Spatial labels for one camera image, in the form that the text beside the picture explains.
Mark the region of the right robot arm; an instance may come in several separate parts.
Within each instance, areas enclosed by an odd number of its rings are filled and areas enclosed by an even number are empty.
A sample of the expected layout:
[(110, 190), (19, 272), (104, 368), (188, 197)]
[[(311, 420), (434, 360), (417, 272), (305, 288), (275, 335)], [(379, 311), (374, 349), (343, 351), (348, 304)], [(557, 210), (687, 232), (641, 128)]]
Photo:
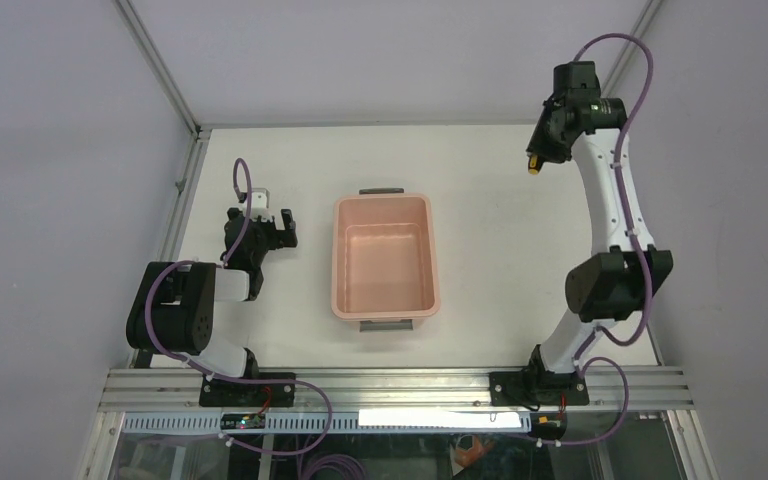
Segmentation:
[(567, 310), (524, 370), (525, 394), (538, 405), (575, 386), (582, 356), (616, 323), (638, 312), (629, 341), (642, 335), (654, 294), (674, 266), (671, 252), (656, 247), (637, 200), (630, 123), (623, 101), (603, 96), (593, 62), (555, 67), (552, 93), (526, 148), (528, 170), (536, 175), (547, 164), (576, 164), (590, 215), (591, 256), (567, 274)]

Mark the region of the yellow black screwdriver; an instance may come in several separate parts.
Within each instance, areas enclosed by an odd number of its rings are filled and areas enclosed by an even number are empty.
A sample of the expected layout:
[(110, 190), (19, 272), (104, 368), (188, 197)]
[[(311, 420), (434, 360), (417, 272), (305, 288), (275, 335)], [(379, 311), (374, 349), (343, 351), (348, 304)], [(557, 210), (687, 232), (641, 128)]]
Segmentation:
[(538, 155), (530, 155), (528, 159), (528, 172), (538, 175), (543, 167), (543, 160)]

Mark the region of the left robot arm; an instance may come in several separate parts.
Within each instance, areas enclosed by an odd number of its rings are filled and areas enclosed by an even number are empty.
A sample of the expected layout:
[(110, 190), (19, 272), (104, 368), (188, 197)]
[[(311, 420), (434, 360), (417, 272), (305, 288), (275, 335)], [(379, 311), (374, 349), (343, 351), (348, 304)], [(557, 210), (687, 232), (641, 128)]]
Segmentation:
[(146, 266), (126, 322), (126, 340), (138, 350), (167, 355), (222, 378), (222, 392), (237, 406), (254, 403), (261, 392), (254, 353), (213, 333), (215, 305), (251, 302), (264, 283), (262, 265), (271, 251), (298, 246), (289, 209), (281, 225), (269, 210), (251, 214), (232, 207), (224, 224), (226, 250), (218, 264), (185, 260)]

